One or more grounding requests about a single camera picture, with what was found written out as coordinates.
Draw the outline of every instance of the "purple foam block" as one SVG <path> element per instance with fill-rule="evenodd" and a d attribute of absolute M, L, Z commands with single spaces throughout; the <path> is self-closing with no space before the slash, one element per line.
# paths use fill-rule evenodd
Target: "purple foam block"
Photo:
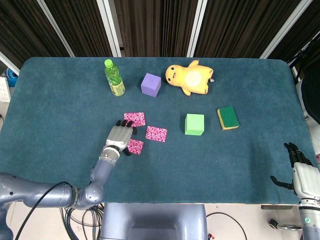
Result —
<path fill-rule="evenodd" d="M 152 97 L 156 97 L 161 87 L 161 77 L 147 73 L 141 83 L 141 91 Z"/>

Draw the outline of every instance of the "sponge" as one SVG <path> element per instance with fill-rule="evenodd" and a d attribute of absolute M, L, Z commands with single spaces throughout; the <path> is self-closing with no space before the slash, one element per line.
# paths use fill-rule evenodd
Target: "sponge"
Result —
<path fill-rule="evenodd" d="M 219 108 L 217 112 L 222 130 L 236 129 L 239 127 L 239 122 L 233 106 Z"/>
<path fill-rule="evenodd" d="M 184 134 L 201 136 L 205 131 L 205 115 L 190 114 L 185 117 Z"/>

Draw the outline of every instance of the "pink patterned paper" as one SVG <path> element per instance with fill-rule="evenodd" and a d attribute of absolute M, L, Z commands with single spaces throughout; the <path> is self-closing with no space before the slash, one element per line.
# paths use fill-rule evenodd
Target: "pink patterned paper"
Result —
<path fill-rule="evenodd" d="M 135 140 L 135 139 L 131 138 L 129 143 L 128 143 L 128 150 L 132 154 L 140 155 L 143 146 L 144 146 L 144 142 L 143 141 L 138 141 L 138 140 Z"/>
<path fill-rule="evenodd" d="M 133 121 L 132 127 L 146 125 L 144 112 L 127 112 L 124 114 L 124 120 Z"/>
<path fill-rule="evenodd" d="M 158 142 L 165 142 L 167 138 L 168 130 L 165 128 L 148 126 L 146 129 L 145 138 Z"/>

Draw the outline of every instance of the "plastic bottle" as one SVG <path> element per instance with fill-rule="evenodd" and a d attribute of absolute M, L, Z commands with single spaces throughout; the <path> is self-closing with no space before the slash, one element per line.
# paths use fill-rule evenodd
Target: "plastic bottle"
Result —
<path fill-rule="evenodd" d="M 104 72 L 108 79 L 111 91 L 116 96 L 121 96 L 125 93 L 124 82 L 119 73 L 119 68 L 115 65 L 111 59 L 104 61 Z"/>

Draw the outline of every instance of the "robot finger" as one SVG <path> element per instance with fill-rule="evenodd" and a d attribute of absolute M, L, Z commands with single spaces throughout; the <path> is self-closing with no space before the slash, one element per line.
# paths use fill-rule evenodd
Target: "robot finger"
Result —
<path fill-rule="evenodd" d="M 121 123 L 121 126 L 122 126 L 122 127 L 125 127 L 126 124 L 127 124 L 127 120 L 123 120 L 122 123 Z"/>
<path fill-rule="evenodd" d="M 299 150 L 295 151 L 295 155 L 296 155 L 296 159 L 299 163 L 303 163 L 306 164 L 305 162 L 305 157 L 303 156 L 303 154 L 301 154 L 301 152 Z"/>
<path fill-rule="evenodd" d="M 133 135 L 137 135 L 137 133 L 138 133 L 137 128 L 134 126 L 134 127 L 133 127 L 133 131 L 132 131 L 132 134 L 133 134 Z"/>
<path fill-rule="evenodd" d="M 302 157 L 303 157 L 303 160 L 304 160 L 304 163 L 305 164 L 307 164 L 307 165 L 310 165 L 310 166 L 314 166 L 313 164 L 312 164 L 312 162 L 308 159 L 308 158 L 306 158 L 306 156 L 301 152 L 301 155 L 302 155 Z"/>
<path fill-rule="evenodd" d="M 129 122 L 126 124 L 126 126 L 127 126 L 128 128 L 131 128 L 132 124 L 134 124 L 134 121 L 129 121 Z"/>
<path fill-rule="evenodd" d="M 292 142 L 289 142 L 289 146 L 291 147 L 292 151 L 299 151 L 299 148 Z"/>
<path fill-rule="evenodd" d="M 289 153 L 289 159 L 290 159 L 290 163 L 291 163 L 291 167 L 293 168 L 294 165 L 295 165 L 295 162 L 297 162 L 297 156 L 296 156 L 296 153 L 295 151 L 293 150 L 293 147 L 287 143 L 284 144 L 285 148 L 288 150 L 288 153 Z"/>
<path fill-rule="evenodd" d="M 292 183 L 287 183 L 287 182 L 282 182 L 278 181 L 278 179 L 275 176 L 270 176 L 272 182 L 282 188 L 289 189 L 289 190 L 294 190 L 294 185 Z"/>
<path fill-rule="evenodd" d="M 132 155 L 132 153 L 129 151 L 128 147 L 126 147 L 125 149 L 123 149 L 123 152 L 124 152 L 124 154 L 127 155 L 127 156 L 131 156 L 131 155 Z"/>

